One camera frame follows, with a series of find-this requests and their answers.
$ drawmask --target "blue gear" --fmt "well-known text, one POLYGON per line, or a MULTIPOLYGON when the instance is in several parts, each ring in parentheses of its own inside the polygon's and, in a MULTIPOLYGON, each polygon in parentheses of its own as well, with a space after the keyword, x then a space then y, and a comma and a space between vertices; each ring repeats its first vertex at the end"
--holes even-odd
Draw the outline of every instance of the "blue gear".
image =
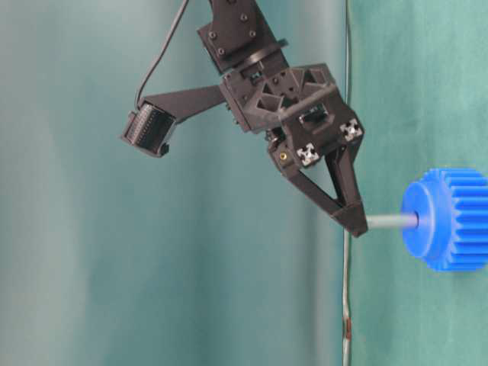
POLYGON ((403 195, 409 252, 435 271, 473 271, 488 262, 488 179, 473 169, 432 169, 403 195))

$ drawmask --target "cable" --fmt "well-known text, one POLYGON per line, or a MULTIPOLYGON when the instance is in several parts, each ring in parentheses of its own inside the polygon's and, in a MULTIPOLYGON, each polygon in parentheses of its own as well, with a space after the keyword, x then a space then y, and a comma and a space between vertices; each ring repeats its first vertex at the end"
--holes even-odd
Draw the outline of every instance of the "cable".
POLYGON ((146 87, 147 82, 149 81, 149 78, 153 74, 154 70, 156 67, 158 67, 159 63, 161 62, 162 57, 165 55, 166 50, 168 49, 169 43, 171 42, 171 39, 173 38, 173 35, 175 34, 176 28, 178 27, 181 18, 183 18, 183 14, 185 13, 186 7, 188 5, 190 0, 183 0, 178 13, 175 16, 175 20, 173 21, 173 24, 171 28, 169 29, 168 35, 166 36, 166 40, 164 44, 162 45, 161 53, 155 58, 155 60, 152 62, 151 67, 149 68, 149 71, 147 72, 146 76, 143 79, 143 82, 141 83, 140 87, 137 89, 136 93, 136 98, 134 101, 134 106, 137 110, 139 110, 139 101, 141 99, 141 96, 143 94, 143 90, 146 87))
POLYGON ((345 99, 347 104, 351 104, 351 88, 352 88, 352 42, 351 42, 351 22, 349 14, 349 0, 345 0, 345 42, 346 42, 346 87, 345 87, 345 99))
MULTIPOLYGON (((345 0, 345 42, 346 42, 346 71, 345 71, 345 100, 348 105, 351 104, 351 23, 349 19, 349 0, 345 0)), ((349 308, 349 270, 351 267, 351 236, 347 230, 344 230, 344 262, 342 272, 342 366, 351 364, 351 311, 349 308)))

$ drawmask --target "gray shaft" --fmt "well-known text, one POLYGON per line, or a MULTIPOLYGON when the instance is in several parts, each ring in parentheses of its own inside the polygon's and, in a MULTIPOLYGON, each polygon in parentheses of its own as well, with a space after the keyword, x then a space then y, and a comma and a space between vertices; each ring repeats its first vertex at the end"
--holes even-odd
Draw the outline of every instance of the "gray shaft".
POLYGON ((419 218, 414 213, 398 215, 370 215, 366 217, 370 229, 408 228, 417 227, 419 218))

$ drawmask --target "black plastic part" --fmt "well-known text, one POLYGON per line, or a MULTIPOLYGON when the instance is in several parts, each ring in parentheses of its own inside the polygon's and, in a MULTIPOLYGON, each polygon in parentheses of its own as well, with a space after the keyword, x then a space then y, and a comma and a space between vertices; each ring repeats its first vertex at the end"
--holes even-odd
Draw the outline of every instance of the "black plastic part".
POLYGON ((266 132, 281 174, 353 236, 368 231, 354 172, 364 137, 326 64, 289 67, 255 0, 210 0, 211 23, 198 30, 221 85, 145 97, 123 140, 151 156, 168 152, 175 126, 226 102, 242 130, 266 132), (302 169, 325 161, 336 198, 302 169))
POLYGON ((167 141, 175 125, 176 119, 171 114, 145 104, 138 114, 129 114, 129 122, 120 138, 143 153, 160 158, 169 151, 167 141))

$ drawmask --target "green cloth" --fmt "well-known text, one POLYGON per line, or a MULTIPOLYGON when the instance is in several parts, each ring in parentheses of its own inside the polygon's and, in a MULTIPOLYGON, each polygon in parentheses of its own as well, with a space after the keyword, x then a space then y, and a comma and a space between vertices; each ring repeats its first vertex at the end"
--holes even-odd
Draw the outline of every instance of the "green cloth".
MULTIPOLYGON (((356 169, 370 214, 396 213, 434 167, 488 172, 488 2, 352 0, 356 169)), ((399 232, 352 244, 353 365, 482 365, 488 270, 435 273, 399 232)))
MULTIPOLYGON (((341 230, 264 136, 222 106, 164 159, 118 139, 179 3, 0 2, 2 366, 340 363, 341 230)), ((344 85, 343 0, 259 3, 291 65, 344 85)), ((220 82, 210 19, 190 2, 147 93, 220 82)))

